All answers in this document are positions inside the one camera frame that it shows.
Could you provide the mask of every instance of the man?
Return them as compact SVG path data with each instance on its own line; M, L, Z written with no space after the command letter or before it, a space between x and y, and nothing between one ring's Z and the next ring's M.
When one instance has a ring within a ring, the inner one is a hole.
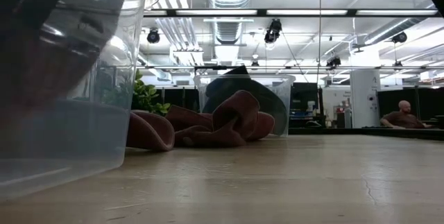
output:
M384 126L395 129L432 127L425 123L421 123L414 115L410 114L411 106L409 102L400 101L398 106L400 111L387 114L381 119L381 123Z

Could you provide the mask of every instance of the crack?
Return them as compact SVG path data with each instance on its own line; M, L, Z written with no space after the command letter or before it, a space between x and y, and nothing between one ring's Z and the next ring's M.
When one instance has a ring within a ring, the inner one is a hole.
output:
M375 197L373 197L373 195L372 195L372 189L368 186L368 181L367 181L367 179L365 179L364 177L362 177L362 180L364 180L364 182L366 182L367 195L372 199L373 204L374 204L375 206L377 206L376 199L375 199Z

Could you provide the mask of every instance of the brown shirt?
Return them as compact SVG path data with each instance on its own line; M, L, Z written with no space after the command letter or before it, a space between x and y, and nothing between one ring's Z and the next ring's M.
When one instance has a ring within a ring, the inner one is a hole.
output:
M404 128L424 128L424 125L412 114L403 112L392 112L383 117L395 126Z

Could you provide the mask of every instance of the light fixture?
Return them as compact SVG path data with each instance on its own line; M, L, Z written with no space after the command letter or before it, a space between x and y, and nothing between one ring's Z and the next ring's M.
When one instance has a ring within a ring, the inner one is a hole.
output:
M252 23L254 19L203 19L205 23Z
M267 15L346 15L347 10L267 10Z
M257 10L244 10L244 9L177 10L176 14L180 16L256 15Z
M146 16L166 16L167 12L165 10L145 10L144 15L146 15Z
M273 44L274 48L274 42L278 40L280 34L279 32L282 31L282 24L280 23L279 19L273 19L271 21L270 27L266 30L265 34L265 44Z
M356 15L361 16L384 16L384 15L417 15L417 16L432 16L438 10L358 10Z

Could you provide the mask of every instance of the fluorescent light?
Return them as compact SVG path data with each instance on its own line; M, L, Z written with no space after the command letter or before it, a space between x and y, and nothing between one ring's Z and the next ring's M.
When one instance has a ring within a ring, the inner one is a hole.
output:
M267 15L346 15L347 10L267 10Z
M256 15L257 10L243 9L212 9L212 10L177 10L177 15L199 16L199 15Z
M145 10L144 15L166 16L167 12L165 10Z
M384 16L384 15L435 15L438 10L358 10L356 15Z
M217 23L217 22L223 22L223 23L251 23L254 22L254 19L203 19L205 23Z

